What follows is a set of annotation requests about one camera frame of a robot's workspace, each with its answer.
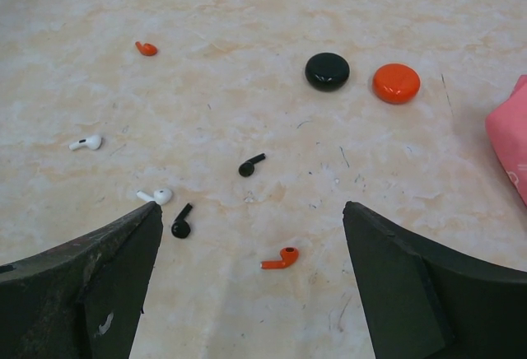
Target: white scuff on gripper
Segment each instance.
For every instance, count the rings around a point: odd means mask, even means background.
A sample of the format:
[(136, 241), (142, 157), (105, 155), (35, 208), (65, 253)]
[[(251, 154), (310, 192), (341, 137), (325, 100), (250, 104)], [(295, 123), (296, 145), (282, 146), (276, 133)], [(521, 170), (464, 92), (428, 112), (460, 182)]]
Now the white scuff on gripper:
[(99, 335), (103, 336), (108, 330), (110, 330), (110, 326), (112, 325), (112, 320), (114, 320), (114, 313), (110, 312), (108, 316), (106, 317), (105, 324), (99, 325)]

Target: marble pattern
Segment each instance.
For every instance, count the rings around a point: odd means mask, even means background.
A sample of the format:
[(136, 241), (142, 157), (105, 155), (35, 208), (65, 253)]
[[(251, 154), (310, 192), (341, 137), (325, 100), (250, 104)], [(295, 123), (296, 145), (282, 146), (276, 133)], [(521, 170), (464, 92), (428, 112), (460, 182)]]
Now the marble pattern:
[[(170, 187), (131, 358), (373, 358), (346, 201), (527, 271), (527, 212), (483, 125), (525, 73), (523, 1), (0, 0), (0, 263)], [(303, 77), (322, 51), (352, 69), (335, 93)], [(390, 62), (421, 77), (408, 105), (371, 94)], [(68, 150), (93, 133), (99, 151)], [(287, 245), (294, 267), (259, 269)]]

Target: orange earbud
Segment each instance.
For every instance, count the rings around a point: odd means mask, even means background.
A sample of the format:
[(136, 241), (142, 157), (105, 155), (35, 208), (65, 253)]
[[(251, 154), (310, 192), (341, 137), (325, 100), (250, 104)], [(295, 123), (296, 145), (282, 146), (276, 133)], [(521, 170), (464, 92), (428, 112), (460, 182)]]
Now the orange earbud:
[(153, 44), (141, 44), (141, 42), (138, 41), (135, 43), (135, 46), (143, 56), (153, 56), (154, 54), (157, 54), (157, 47)]
[(263, 270), (277, 270), (280, 268), (288, 268), (298, 259), (298, 249), (288, 246), (280, 251), (282, 260), (267, 260), (260, 264)]

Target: pink bag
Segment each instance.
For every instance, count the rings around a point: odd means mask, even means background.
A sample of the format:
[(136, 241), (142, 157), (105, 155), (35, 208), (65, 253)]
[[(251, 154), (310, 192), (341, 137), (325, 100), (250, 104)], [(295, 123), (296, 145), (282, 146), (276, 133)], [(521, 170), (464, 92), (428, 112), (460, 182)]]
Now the pink bag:
[(511, 97), (485, 120), (487, 135), (501, 165), (527, 205), (527, 75)]

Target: scratch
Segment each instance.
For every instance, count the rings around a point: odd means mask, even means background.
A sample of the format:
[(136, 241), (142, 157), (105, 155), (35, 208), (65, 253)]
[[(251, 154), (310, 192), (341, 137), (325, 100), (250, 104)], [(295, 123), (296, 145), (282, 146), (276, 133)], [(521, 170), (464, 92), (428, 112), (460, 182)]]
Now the scratch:
[(124, 147), (126, 147), (126, 143), (121, 146), (121, 147), (118, 147), (117, 149), (115, 149), (113, 152), (111, 152), (108, 157), (112, 157), (115, 153), (117, 153), (118, 151), (120, 151), (121, 149), (123, 149)]
[(346, 310), (347, 308), (347, 305), (349, 304), (349, 302), (352, 300), (352, 297), (349, 296), (349, 299), (347, 299), (346, 301), (346, 305), (344, 306), (343, 308), (343, 312), (340, 313), (340, 316), (338, 317), (338, 323), (337, 323), (337, 326), (338, 326), (338, 331), (341, 333), (344, 331), (344, 328), (343, 326), (340, 324), (343, 320), (343, 316), (344, 316), (344, 311)]
[(349, 168), (349, 163), (347, 162), (346, 155), (344, 155), (343, 147), (340, 147), (340, 152), (343, 154), (344, 161), (346, 161), (347, 167)]
[(296, 126), (296, 129), (300, 128), (302, 124), (311, 123), (311, 120), (306, 120), (305, 122), (300, 123)]
[(452, 113), (452, 117), (454, 117), (454, 111), (452, 110), (452, 104), (450, 103), (450, 97), (448, 95), (448, 91), (446, 90), (445, 77), (443, 76), (443, 74), (441, 74), (441, 80), (443, 81), (443, 87), (445, 88), (446, 100), (448, 101), (448, 106), (450, 107), (450, 112)]

